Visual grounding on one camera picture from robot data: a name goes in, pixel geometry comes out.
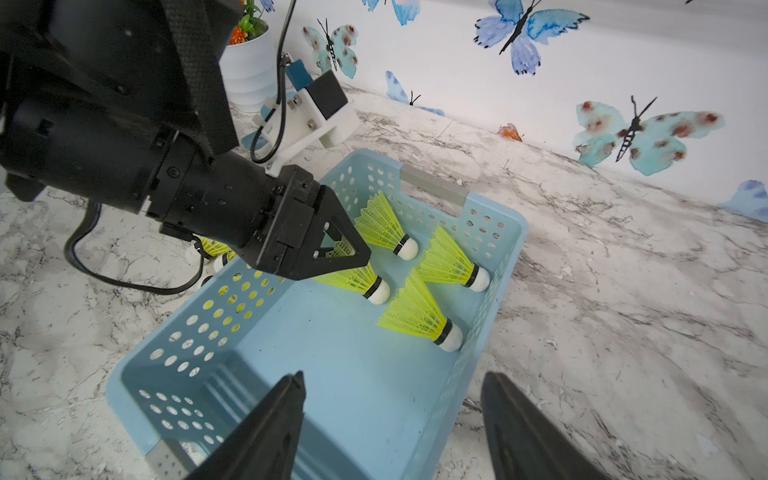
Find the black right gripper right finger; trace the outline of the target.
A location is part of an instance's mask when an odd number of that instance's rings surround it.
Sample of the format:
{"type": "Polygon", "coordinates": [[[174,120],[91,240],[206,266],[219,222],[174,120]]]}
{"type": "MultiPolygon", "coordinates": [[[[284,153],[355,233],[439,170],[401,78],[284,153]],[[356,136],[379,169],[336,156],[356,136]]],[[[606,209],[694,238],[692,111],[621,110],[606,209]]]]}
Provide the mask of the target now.
{"type": "Polygon", "coordinates": [[[481,406],[497,479],[607,477],[506,375],[485,375],[481,406]]]}

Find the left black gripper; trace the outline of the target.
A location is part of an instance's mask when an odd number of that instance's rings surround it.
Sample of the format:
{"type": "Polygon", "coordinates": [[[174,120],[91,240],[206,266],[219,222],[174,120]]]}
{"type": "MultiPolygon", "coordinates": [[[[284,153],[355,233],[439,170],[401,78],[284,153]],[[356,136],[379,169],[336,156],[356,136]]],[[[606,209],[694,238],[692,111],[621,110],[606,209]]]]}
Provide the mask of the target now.
{"type": "Polygon", "coordinates": [[[261,221],[248,242],[248,264],[304,280],[364,267],[371,250],[335,192],[296,165],[273,180],[261,221]]]}

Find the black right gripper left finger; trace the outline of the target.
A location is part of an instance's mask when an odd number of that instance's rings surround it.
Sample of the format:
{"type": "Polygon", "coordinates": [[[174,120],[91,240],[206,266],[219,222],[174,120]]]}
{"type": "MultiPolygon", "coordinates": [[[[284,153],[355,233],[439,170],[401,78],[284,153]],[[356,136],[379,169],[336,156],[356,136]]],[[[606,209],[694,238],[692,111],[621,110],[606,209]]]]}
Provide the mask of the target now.
{"type": "Polygon", "coordinates": [[[289,479],[304,420],[301,371],[284,376],[190,479],[289,479]]]}

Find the yellow shuttlecock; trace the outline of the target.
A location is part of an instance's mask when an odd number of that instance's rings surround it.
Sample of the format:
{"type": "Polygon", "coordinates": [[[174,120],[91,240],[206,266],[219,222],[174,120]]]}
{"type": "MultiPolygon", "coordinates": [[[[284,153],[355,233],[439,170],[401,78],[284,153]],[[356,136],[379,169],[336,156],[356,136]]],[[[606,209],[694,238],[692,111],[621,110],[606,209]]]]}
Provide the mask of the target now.
{"type": "Polygon", "coordinates": [[[236,253],[222,242],[202,237],[201,243],[201,252],[206,262],[206,268],[213,273],[218,273],[237,257],[236,253]]]}
{"type": "Polygon", "coordinates": [[[384,193],[367,202],[354,224],[368,244],[385,248],[405,261],[417,257],[418,243],[405,232],[384,193]]]}
{"type": "Polygon", "coordinates": [[[461,328],[446,317],[425,281],[413,269],[390,302],[377,326],[407,336],[424,338],[445,352],[459,350],[461,328]]]}
{"type": "Polygon", "coordinates": [[[485,291],[491,282],[489,272],[471,261],[440,225],[435,227],[417,272],[425,282],[461,285],[473,292],[485,291]]]}
{"type": "Polygon", "coordinates": [[[334,288],[359,293],[374,305],[384,304],[390,298],[389,284],[374,272],[370,262],[364,267],[319,275],[313,277],[312,280],[334,288]]]}

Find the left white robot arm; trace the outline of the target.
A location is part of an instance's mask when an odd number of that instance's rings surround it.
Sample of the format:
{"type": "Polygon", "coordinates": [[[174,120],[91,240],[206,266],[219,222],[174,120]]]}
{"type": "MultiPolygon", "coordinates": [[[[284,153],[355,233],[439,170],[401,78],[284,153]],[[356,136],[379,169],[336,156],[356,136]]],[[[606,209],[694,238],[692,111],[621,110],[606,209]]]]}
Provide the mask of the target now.
{"type": "Polygon", "coordinates": [[[236,151],[219,60],[243,14],[237,1],[3,2],[9,191],[145,213],[291,280],[366,265],[369,247],[336,194],[291,163],[284,131],[261,159],[236,151]]]}

